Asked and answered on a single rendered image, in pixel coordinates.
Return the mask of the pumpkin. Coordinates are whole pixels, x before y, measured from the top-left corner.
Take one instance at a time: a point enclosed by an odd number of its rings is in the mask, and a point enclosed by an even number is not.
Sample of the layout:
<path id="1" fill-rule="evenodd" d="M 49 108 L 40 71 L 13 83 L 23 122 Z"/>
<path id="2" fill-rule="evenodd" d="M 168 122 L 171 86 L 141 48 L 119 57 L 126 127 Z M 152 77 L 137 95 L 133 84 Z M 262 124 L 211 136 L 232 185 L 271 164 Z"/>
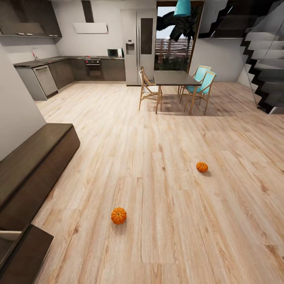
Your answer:
<path id="1" fill-rule="evenodd" d="M 198 162 L 197 165 L 196 165 L 196 168 L 200 172 L 207 172 L 207 170 L 208 170 L 207 164 L 205 164 L 203 162 Z"/>
<path id="2" fill-rule="evenodd" d="M 120 225 L 125 222 L 127 218 L 126 214 L 127 212 L 125 211 L 125 209 L 118 207 L 118 208 L 115 208 L 113 212 L 111 213 L 111 219 L 113 223 Z"/>

